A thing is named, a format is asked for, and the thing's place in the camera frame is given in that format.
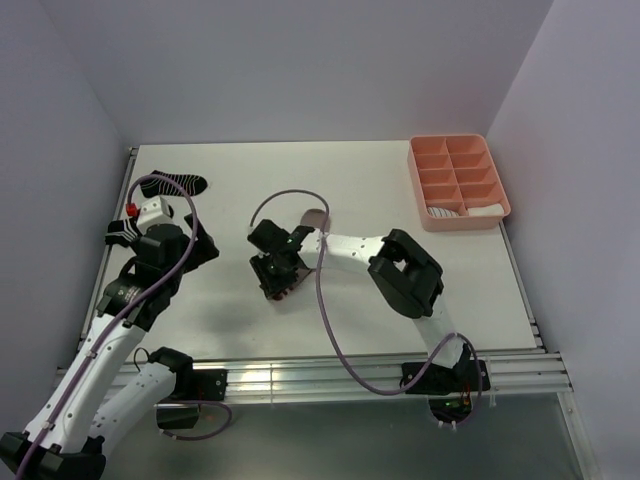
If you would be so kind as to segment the taupe sock red cuff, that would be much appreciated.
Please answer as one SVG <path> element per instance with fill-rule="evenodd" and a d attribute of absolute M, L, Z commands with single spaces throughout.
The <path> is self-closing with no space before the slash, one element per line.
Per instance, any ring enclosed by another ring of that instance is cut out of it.
<path fill-rule="evenodd" d="M 307 210 L 300 219 L 300 225 L 292 231 L 292 233 L 287 238 L 285 246 L 281 247 L 277 253 L 293 251 L 297 252 L 300 256 L 302 242 L 307 238 L 311 238 L 312 231 L 319 230 L 322 226 L 324 226 L 326 229 L 329 229 L 329 225 L 330 221 L 326 219 L 325 211 L 320 209 Z M 311 274 L 315 270 L 314 263 L 308 263 L 304 260 L 302 261 L 306 264 L 307 267 L 310 268 Z"/>

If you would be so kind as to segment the white sock black toe heel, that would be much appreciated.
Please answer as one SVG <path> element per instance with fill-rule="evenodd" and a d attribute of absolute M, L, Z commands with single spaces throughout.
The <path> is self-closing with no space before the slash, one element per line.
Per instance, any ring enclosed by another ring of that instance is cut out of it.
<path fill-rule="evenodd" d="M 456 210 L 442 207 L 429 206 L 427 208 L 427 213 L 433 218 L 456 218 L 460 216 Z"/>

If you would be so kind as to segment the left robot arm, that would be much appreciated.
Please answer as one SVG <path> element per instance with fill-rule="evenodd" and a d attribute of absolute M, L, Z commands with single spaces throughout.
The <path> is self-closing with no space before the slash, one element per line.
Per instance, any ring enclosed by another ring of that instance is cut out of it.
<path fill-rule="evenodd" d="M 20 432 L 1 438 L 1 459 L 18 479 L 98 479 L 119 441 L 156 404 L 196 406 L 193 360 L 162 347 L 115 396 L 106 395 L 130 353 L 170 305 L 184 274 L 218 257 L 195 215 L 192 230 L 152 225 L 109 284 L 91 330 L 55 392 Z"/>

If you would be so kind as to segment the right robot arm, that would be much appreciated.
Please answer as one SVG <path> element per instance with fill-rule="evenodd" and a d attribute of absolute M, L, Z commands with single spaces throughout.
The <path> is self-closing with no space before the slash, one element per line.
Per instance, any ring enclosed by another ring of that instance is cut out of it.
<path fill-rule="evenodd" d="M 325 268 L 367 275 L 393 311 L 414 321 L 427 352 L 435 355 L 427 369 L 435 383 L 452 390 L 466 379 L 471 348 L 455 334 L 442 301 L 443 269 L 407 232 L 356 237 L 304 225 L 287 232 L 264 219 L 248 241 L 258 251 L 249 263 L 267 299 L 281 299 Z"/>

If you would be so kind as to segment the black sock white cuff stripes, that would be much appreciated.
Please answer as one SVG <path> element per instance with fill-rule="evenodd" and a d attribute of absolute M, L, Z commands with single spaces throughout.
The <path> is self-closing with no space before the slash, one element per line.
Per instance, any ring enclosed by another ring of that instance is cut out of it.
<path fill-rule="evenodd" d="M 136 228 L 138 214 L 135 217 L 110 222 L 104 236 L 105 244 L 107 246 L 120 245 L 125 248 L 135 244 L 143 236 Z"/>

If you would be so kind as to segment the black sock thin white stripes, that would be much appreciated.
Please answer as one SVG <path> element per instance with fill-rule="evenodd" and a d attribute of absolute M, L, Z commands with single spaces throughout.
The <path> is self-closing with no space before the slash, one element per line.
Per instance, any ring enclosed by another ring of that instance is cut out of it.
<path fill-rule="evenodd" d="M 181 191 L 196 196 L 208 188 L 207 180 L 195 174 L 175 174 L 154 170 L 151 177 L 140 183 L 145 198 L 155 196 L 181 196 Z"/>

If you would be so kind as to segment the pink divided organizer tray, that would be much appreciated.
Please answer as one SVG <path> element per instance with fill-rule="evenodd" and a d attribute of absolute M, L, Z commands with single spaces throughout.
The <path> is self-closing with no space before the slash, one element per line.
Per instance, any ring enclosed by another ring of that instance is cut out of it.
<path fill-rule="evenodd" d="M 426 135 L 409 140 L 408 170 L 423 228 L 430 232 L 497 227 L 511 213 L 486 139 L 478 134 Z M 469 207 L 500 203 L 503 217 L 471 217 Z M 456 218 L 433 218 L 427 208 L 456 210 Z"/>

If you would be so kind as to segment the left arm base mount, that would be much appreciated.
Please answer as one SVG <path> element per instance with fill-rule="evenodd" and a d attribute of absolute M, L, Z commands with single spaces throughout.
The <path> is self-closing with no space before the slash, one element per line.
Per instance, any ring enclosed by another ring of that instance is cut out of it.
<path fill-rule="evenodd" d="M 222 401 L 225 398 L 228 371 L 225 369 L 197 369 L 180 373 L 167 400 Z"/>

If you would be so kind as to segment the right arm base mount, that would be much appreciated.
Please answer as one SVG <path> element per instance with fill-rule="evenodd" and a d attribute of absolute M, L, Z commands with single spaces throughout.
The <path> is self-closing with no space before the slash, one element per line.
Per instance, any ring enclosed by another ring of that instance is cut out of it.
<path fill-rule="evenodd" d="M 407 390 L 407 394 L 447 396 L 473 393 L 478 390 L 488 392 L 491 389 L 488 369 L 483 360 L 479 361 L 479 365 L 480 372 L 477 372 L 476 363 L 473 360 L 458 370 L 432 364 L 420 380 Z"/>

